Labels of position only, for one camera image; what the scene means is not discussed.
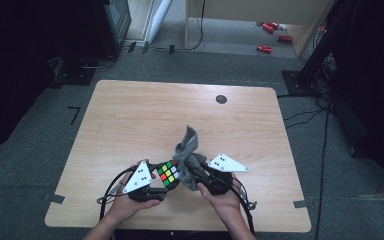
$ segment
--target round hole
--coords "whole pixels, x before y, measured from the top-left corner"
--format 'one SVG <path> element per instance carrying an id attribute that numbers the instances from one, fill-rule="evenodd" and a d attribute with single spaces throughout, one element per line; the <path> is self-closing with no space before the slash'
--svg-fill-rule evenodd
<path id="1" fill-rule="evenodd" d="M 218 95 L 216 97 L 216 101 L 220 104 L 225 104 L 227 102 L 227 98 L 224 95 Z"/>

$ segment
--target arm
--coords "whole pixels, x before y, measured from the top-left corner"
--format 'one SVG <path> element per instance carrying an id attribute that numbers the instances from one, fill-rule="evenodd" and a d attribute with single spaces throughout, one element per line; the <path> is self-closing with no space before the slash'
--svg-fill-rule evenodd
<path id="1" fill-rule="evenodd" d="M 126 185 L 127 179 L 131 173 L 126 174 L 120 183 Z M 117 195 L 122 195 L 123 189 L 117 191 Z M 136 202 L 129 198 L 127 195 L 117 196 L 111 206 L 110 210 L 105 216 L 99 221 L 99 223 L 83 238 L 84 240 L 96 240 L 103 239 L 108 240 L 111 238 L 112 233 L 115 231 L 117 226 L 122 222 L 128 220 L 135 215 L 141 209 L 148 209 L 159 205 L 159 200 L 149 200 L 146 202 Z"/>
<path id="2" fill-rule="evenodd" d="M 237 186 L 239 185 L 236 180 L 234 180 L 233 183 Z M 242 218 L 239 199 L 232 191 L 228 191 L 226 194 L 221 196 L 212 196 L 202 183 L 198 183 L 197 186 L 201 192 L 201 196 L 207 199 L 213 206 L 217 215 L 229 231 L 232 239 L 256 239 L 248 229 L 245 220 Z"/>

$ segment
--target gray cloth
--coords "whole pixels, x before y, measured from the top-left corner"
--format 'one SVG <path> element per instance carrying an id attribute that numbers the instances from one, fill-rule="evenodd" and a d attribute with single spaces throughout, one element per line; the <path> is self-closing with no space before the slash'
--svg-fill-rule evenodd
<path id="1" fill-rule="evenodd" d="M 176 146 L 173 160 L 178 164 L 179 181 L 192 191 L 198 190 L 193 171 L 205 174 L 201 164 L 207 160 L 205 156 L 193 153 L 196 149 L 198 149 L 198 135 L 193 128 L 187 126 L 185 137 Z"/>

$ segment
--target black stand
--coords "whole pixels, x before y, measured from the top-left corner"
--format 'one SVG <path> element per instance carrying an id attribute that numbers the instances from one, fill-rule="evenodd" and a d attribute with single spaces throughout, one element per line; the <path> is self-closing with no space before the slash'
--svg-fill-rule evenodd
<path id="1" fill-rule="evenodd" d="M 82 68 L 77 61 L 64 61 L 50 88 L 60 89 L 62 85 L 89 86 L 95 70 Z"/>
<path id="2" fill-rule="evenodd" d="M 315 72 L 321 63 L 324 62 L 329 55 L 331 49 L 329 46 L 341 36 L 337 33 L 341 30 L 341 26 L 345 26 L 344 21 L 346 15 L 354 5 L 355 0 L 345 1 L 338 10 L 331 26 L 326 31 L 325 35 L 320 40 L 313 54 L 308 59 L 304 68 L 301 71 L 285 71 L 282 70 L 283 80 L 288 88 L 289 95 L 319 95 L 312 87 L 314 82 Z"/>

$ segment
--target red object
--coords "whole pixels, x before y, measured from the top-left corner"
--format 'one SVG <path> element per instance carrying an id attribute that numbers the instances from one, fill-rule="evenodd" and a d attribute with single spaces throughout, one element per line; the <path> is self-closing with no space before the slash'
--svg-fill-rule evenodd
<path id="1" fill-rule="evenodd" d="M 270 26 L 271 26 L 272 28 L 274 28 L 274 30 L 279 29 L 279 23 L 269 23 L 269 24 L 270 24 Z"/>
<path id="2" fill-rule="evenodd" d="M 263 23 L 261 26 L 268 33 L 273 33 L 274 32 L 274 28 L 270 24 L 268 24 L 268 23 Z"/>
<path id="3" fill-rule="evenodd" d="M 271 47 L 260 44 L 257 46 L 257 51 L 270 54 L 271 53 Z"/>
<path id="4" fill-rule="evenodd" d="M 286 35 L 279 35 L 279 36 L 277 36 L 277 41 L 280 41 L 280 42 L 292 42 L 292 37 L 291 36 L 286 36 Z"/>

